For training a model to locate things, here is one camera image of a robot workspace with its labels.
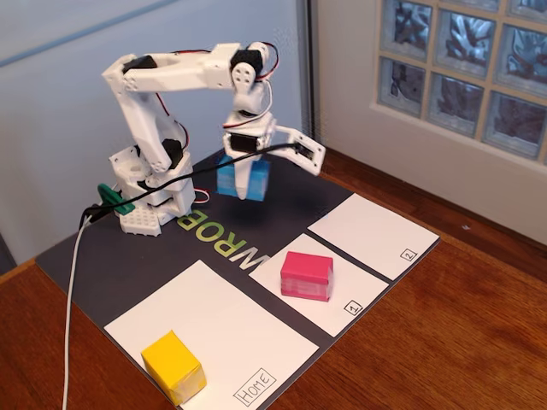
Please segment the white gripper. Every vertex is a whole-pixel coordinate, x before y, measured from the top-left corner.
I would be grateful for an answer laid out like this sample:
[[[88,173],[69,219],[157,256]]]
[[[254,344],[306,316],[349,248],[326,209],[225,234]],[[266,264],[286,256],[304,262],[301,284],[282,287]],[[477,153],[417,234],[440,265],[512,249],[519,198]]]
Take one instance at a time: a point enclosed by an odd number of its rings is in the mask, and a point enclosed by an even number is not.
[[[260,119],[245,118],[236,113],[230,113],[224,124],[222,137],[225,153],[234,159],[234,186],[239,199],[247,197],[250,174],[254,160],[250,153],[256,153],[270,145],[274,134],[276,119],[271,113],[264,114]]]

